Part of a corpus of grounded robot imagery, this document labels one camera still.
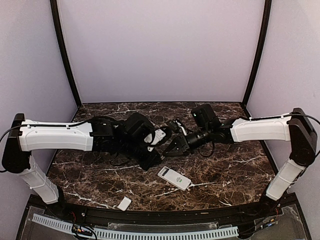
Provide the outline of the white remote control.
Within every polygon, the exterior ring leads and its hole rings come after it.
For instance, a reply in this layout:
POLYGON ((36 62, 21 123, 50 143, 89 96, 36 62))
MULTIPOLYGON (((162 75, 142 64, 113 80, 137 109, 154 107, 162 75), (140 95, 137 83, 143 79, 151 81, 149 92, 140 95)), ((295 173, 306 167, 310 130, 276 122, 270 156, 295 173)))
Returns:
POLYGON ((157 175, 182 191, 185 191, 192 183, 189 178, 166 166, 157 175))

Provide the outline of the white battery cover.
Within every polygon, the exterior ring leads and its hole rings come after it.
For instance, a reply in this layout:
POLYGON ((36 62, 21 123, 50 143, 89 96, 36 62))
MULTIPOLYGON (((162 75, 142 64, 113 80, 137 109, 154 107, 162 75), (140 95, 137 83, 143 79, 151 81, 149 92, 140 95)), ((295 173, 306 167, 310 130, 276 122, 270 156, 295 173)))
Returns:
POLYGON ((124 196, 122 201, 117 206, 117 208, 120 209, 121 211, 126 211, 131 203, 132 203, 132 200, 130 198, 124 196))

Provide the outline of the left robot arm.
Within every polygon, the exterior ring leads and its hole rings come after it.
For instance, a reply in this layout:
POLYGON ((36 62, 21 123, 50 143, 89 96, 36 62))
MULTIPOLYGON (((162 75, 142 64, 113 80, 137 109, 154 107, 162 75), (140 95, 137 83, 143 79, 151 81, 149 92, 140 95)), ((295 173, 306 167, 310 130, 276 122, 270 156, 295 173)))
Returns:
POLYGON ((96 116, 77 123, 37 122, 18 113, 2 135, 6 143, 1 164, 5 171, 19 175, 58 217, 67 218, 71 208, 63 201, 63 191, 38 167, 32 151, 67 149, 122 155, 147 171, 161 161, 156 147, 166 137, 164 130, 137 112, 126 120, 96 116))

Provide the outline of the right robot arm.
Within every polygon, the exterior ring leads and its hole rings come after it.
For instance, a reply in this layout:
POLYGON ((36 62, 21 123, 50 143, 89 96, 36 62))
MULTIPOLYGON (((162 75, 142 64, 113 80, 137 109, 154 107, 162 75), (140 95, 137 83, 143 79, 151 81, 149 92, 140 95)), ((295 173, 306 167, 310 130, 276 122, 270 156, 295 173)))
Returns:
POLYGON ((165 157, 187 156, 207 143, 233 144, 245 141, 278 140, 291 144, 291 153, 275 178, 265 190, 262 201, 255 205, 255 213, 266 217, 275 208, 274 201, 305 172, 319 155, 318 135, 310 122, 312 116, 301 108, 278 116, 236 118, 220 122, 213 108, 203 104, 191 111, 198 126, 190 134, 179 134, 164 150, 165 157))

